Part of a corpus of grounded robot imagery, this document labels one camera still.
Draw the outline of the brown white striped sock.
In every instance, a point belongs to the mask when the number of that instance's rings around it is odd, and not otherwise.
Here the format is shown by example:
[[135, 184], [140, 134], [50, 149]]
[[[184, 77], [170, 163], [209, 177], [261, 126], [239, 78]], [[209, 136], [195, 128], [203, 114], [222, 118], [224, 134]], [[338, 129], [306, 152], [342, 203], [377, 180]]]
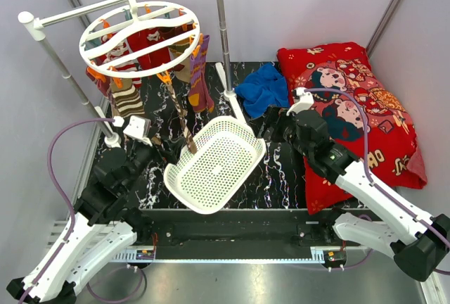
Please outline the brown white striped sock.
[[190, 131], [190, 129], [188, 128], [187, 122], [186, 122], [186, 115], [187, 112], [181, 107], [181, 104], [179, 103], [178, 98], [176, 97], [176, 92], [173, 88], [172, 85], [172, 81], [169, 80], [166, 84], [166, 88], [167, 91], [169, 92], [169, 95], [174, 103], [175, 109], [177, 111], [177, 114], [179, 116], [179, 122], [181, 125], [181, 130], [183, 132], [183, 136], [186, 140], [186, 144], [188, 147], [188, 150], [192, 153], [192, 154], [196, 154], [197, 153], [197, 146], [194, 142], [193, 139], [193, 135]]

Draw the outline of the maroon beige sock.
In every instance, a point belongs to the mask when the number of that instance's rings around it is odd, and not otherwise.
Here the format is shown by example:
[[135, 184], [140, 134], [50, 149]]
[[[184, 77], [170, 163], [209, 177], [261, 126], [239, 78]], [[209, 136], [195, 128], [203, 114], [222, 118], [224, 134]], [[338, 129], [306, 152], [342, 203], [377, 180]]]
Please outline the maroon beige sock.
[[110, 78], [96, 72], [93, 68], [86, 68], [87, 77], [96, 85], [97, 89], [104, 95], [108, 97], [108, 92], [110, 91]]

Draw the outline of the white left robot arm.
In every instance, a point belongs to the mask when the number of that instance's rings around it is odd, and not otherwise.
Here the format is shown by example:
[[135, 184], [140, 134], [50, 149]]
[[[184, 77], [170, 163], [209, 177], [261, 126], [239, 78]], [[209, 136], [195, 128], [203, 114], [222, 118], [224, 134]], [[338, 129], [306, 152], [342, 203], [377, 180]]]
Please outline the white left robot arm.
[[129, 195], [150, 161], [161, 157], [173, 163], [181, 143], [133, 124], [124, 135], [139, 142], [135, 154], [128, 156], [121, 147], [103, 153], [94, 179], [68, 204], [70, 219], [50, 250], [27, 276], [9, 282], [6, 290], [19, 303], [75, 303], [118, 253], [134, 244], [157, 243], [154, 220], [129, 206]]

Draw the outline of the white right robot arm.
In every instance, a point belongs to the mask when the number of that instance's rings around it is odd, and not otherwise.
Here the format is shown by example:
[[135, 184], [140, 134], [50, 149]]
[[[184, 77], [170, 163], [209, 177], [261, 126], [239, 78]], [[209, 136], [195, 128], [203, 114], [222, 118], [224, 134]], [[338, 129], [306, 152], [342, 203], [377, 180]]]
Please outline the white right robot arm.
[[259, 133], [286, 142], [318, 176], [339, 187], [381, 219], [362, 220], [340, 213], [319, 227], [322, 242], [353, 241], [393, 259], [410, 278], [424, 282], [449, 254], [449, 217], [433, 216], [408, 202], [368, 169], [360, 159], [329, 137], [326, 121], [315, 110], [294, 112], [271, 106]]

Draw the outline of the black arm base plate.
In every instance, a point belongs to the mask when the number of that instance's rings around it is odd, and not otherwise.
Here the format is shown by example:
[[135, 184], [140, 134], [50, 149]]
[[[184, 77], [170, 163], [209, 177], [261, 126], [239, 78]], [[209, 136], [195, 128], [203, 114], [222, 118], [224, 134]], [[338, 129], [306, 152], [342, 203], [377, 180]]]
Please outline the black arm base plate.
[[158, 262], [316, 262], [311, 249], [351, 249], [331, 231], [336, 212], [305, 209], [147, 210], [157, 234]]

